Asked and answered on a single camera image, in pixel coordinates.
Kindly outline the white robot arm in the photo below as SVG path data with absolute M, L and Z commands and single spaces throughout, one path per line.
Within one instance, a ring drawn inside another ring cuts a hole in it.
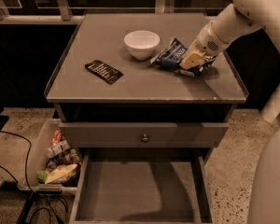
M 180 67 L 208 63 L 236 38 L 262 28 L 280 54 L 280 0 L 232 0 L 199 32 Z M 280 224 L 280 130 L 259 156 L 247 224 Z

